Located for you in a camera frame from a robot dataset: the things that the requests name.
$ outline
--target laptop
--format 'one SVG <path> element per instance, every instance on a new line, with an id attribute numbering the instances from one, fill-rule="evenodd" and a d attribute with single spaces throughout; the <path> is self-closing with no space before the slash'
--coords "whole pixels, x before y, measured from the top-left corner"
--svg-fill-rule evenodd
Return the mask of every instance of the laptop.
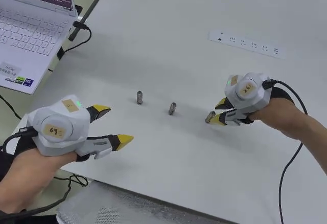
<path id="1" fill-rule="evenodd" d="M 0 86 L 34 94 L 76 19 L 73 0 L 0 0 Z"/>

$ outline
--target floor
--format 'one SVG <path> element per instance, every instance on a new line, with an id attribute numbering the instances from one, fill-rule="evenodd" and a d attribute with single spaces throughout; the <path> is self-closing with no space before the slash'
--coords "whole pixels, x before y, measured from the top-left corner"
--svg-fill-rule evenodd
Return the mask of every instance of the floor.
<path id="1" fill-rule="evenodd" d="M 75 4 L 83 7 L 83 11 L 80 16 L 83 16 L 85 14 L 85 12 L 88 10 L 93 1 L 94 0 L 74 0 Z M 51 68 L 53 69 L 57 63 L 58 59 L 55 59 Z M 45 78 L 42 80 L 40 86 L 38 87 L 38 90 L 40 90 L 44 86 L 49 75 L 51 75 L 50 72 L 46 74 Z M 14 107 L 16 112 L 21 117 L 28 111 L 34 97 L 31 95 L 26 95 L 16 91 L 8 90 L 2 87 L 0 87 L 0 95 L 2 95 Z M 0 100 L 0 114 L 0 144 L 2 144 L 3 141 L 9 135 L 11 135 L 11 133 L 19 123 L 19 120 L 13 115 L 13 113 L 8 109 L 8 107 L 2 100 Z M 68 175 L 69 173 L 65 171 L 58 172 L 58 176 L 60 177 L 67 177 Z M 77 186 L 76 184 L 73 184 L 71 194 L 78 192 L 80 189 L 81 187 Z M 31 208 L 41 207 L 55 202 L 63 196 L 66 190 L 67 182 L 53 180 L 49 187 L 37 197 Z M 49 213 L 55 213 L 55 210 L 47 212 L 47 214 Z"/>

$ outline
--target laptop keyboard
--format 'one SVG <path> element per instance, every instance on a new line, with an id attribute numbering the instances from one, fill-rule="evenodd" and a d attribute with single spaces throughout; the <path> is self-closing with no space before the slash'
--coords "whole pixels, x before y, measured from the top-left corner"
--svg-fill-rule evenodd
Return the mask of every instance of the laptop keyboard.
<path id="1" fill-rule="evenodd" d="M 50 55 L 67 24 L 0 9 L 0 44 Z"/>

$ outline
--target handwritten label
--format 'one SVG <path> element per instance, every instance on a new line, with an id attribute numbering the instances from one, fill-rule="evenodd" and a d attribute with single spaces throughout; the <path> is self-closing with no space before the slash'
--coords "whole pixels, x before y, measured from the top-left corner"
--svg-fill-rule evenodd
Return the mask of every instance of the handwritten label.
<path id="1" fill-rule="evenodd" d="M 231 85 L 231 86 L 234 86 L 234 85 L 237 83 L 237 79 L 238 79 L 237 76 L 233 76 L 233 77 L 231 78 L 231 83 L 230 83 L 230 85 Z"/>
<path id="2" fill-rule="evenodd" d="M 240 91 L 241 95 L 244 96 L 248 96 L 249 94 L 251 94 L 253 91 L 255 90 L 255 86 L 248 82 Z"/>
<path id="3" fill-rule="evenodd" d="M 75 105 L 75 103 L 72 100 L 63 100 L 62 103 L 64 104 L 64 106 L 66 106 L 67 110 L 70 113 L 73 113 L 75 111 L 78 111 L 78 107 Z"/>
<path id="4" fill-rule="evenodd" d="M 63 140 L 66 133 L 66 129 L 57 127 L 52 124 L 47 124 L 43 129 L 43 133 L 47 136 L 52 136 L 54 138 Z"/>
<path id="5" fill-rule="evenodd" d="M 2 62 L 0 64 L 0 75 L 16 79 L 20 71 L 21 68 L 18 68 L 12 64 L 8 64 L 5 62 Z"/>

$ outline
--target laptop sticker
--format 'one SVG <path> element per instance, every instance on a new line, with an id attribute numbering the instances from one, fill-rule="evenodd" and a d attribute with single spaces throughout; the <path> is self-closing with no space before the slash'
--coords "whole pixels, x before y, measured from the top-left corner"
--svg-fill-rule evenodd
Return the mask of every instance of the laptop sticker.
<path id="1" fill-rule="evenodd" d="M 2 62 L 0 64 L 0 75 L 9 77 L 11 79 L 16 79 L 16 77 L 18 76 L 20 71 L 21 71 L 21 68 L 16 67 L 12 64 L 8 64 L 5 62 Z"/>
<path id="2" fill-rule="evenodd" d="M 34 80 L 26 78 L 25 82 L 23 83 L 24 86 L 30 87 Z"/>
<path id="3" fill-rule="evenodd" d="M 15 83 L 23 84 L 24 81 L 25 81 L 25 77 L 17 77 L 15 80 Z"/>
<path id="4" fill-rule="evenodd" d="M 15 81 L 15 79 L 11 79 L 9 77 L 7 77 L 5 80 L 8 81 L 8 82 L 14 82 Z"/>

